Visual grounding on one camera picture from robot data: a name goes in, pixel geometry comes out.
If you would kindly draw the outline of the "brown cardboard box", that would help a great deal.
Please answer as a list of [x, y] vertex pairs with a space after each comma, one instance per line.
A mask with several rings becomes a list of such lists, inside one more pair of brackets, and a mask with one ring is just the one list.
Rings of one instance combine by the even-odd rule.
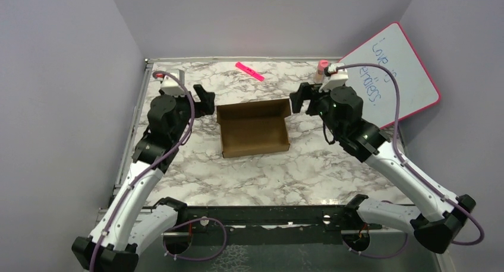
[[217, 106], [223, 157], [288, 151], [290, 142], [285, 119], [290, 115], [289, 99]]

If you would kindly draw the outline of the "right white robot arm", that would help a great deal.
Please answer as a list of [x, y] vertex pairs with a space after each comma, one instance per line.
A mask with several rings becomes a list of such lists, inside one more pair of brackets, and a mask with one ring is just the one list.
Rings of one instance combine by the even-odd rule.
[[321, 118], [323, 130], [333, 135], [333, 143], [377, 170], [413, 203], [408, 207], [359, 194], [345, 206], [344, 223], [352, 229], [379, 224], [400, 230], [413, 235], [429, 251], [444, 253], [466, 224], [467, 213], [473, 211], [475, 200], [435, 183], [395, 150], [385, 132], [362, 118], [363, 100], [352, 87], [341, 86], [330, 91], [320, 91], [320, 87], [320, 84], [300, 84], [289, 95], [292, 112], [300, 112], [308, 100], [306, 113]]

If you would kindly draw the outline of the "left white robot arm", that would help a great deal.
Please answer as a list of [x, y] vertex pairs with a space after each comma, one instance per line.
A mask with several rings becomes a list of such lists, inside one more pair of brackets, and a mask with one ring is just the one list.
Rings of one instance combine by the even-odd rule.
[[215, 111], [215, 94], [202, 85], [193, 87], [195, 102], [184, 87], [161, 90], [150, 103], [148, 126], [137, 143], [126, 178], [105, 215], [87, 237], [71, 247], [88, 271], [134, 271], [140, 255], [167, 229], [184, 228], [187, 215], [169, 205], [156, 205], [138, 222], [151, 191], [167, 172], [189, 138], [195, 119]]

